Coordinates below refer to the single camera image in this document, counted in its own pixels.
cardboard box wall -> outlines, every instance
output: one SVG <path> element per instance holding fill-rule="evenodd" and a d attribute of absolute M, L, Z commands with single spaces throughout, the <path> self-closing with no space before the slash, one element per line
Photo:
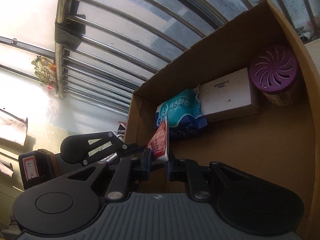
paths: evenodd
<path fill-rule="evenodd" d="M 304 239 L 320 238 L 320 77 L 295 30 L 269 1 L 240 14 L 196 43 L 138 88 L 129 111 L 125 142 L 144 145 L 153 136 L 157 106 L 187 88 L 194 88 L 248 67 L 260 50 L 272 44 L 290 46 L 305 80 L 300 100 L 288 107 L 270 104 L 260 94 L 260 114 L 210 123 L 199 138 L 174 142 L 176 158 L 199 165 L 220 161 L 286 187 L 304 202 L 298 228 Z M 168 182 L 165 170 L 152 173 L 141 191 L 183 192 Z"/>

cardboard box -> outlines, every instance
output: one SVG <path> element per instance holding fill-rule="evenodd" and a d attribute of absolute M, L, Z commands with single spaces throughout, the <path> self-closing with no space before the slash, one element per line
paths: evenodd
<path fill-rule="evenodd" d="M 320 238 L 320 76 L 307 49 L 277 7 L 262 1 L 202 39 L 160 70 L 132 95 L 125 142 L 145 145 L 162 102 L 248 67 L 254 55 L 272 44 L 291 47 L 306 84 L 298 102 L 277 107 L 259 94 L 260 114 L 209 123 L 206 133 L 171 143 L 176 158 L 199 165 L 221 161 L 297 193 L 305 214 L 298 233 Z M 141 191 L 183 192 L 183 183 L 166 181 L 165 170 L 151 173 Z"/>
<path fill-rule="evenodd" d="M 201 113 L 207 122 L 257 114 L 257 96 L 248 69 L 244 68 L 200 86 Z"/>

handwritten label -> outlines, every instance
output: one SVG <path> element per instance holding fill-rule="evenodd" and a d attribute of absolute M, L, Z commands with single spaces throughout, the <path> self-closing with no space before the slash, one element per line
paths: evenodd
<path fill-rule="evenodd" d="M 24 172 L 26 174 L 27 180 L 35 177 L 39 177 L 38 169 L 36 165 L 36 159 L 33 155 L 23 158 L 22 162 L 23 162 Z"/>

ridged surface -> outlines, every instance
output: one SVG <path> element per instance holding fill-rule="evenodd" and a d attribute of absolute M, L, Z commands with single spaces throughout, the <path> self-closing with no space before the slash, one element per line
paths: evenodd
<path fill-rule="evenodd" d="M 45 237 L 23 233 L 17 240 Z M 50 240 L 299 240 L 295 233 L 277 237 L 252 236 L 222 221 L 206 203 L 196 203 L 186 194 L 132 193 L 129 200 L 108 204 L 88 228 Z"/>

logo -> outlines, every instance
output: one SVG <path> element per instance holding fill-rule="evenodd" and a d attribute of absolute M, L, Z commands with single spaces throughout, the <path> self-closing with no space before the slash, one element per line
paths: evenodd
<path fill-rule="evenodd" d="M 157 195 L 154 198 L 157 199 L 157 200 L 163 199 L 163 197 L 161 195 Z"/>
<path fill-rule="evenodd" d="M 160 116 L 160 117 L 158 118 L 158 120 L 157 120 L 157 126 L 159 127 L 160 124 L 161 124 L 161 116 Z"/>
<path fill-rule="evenodd" d="M 189 132 L 189 133 L 195 133 L 196 132 L 196 130 L 193 130 L 193 129 L 187 129 L 187 131 Z"/>

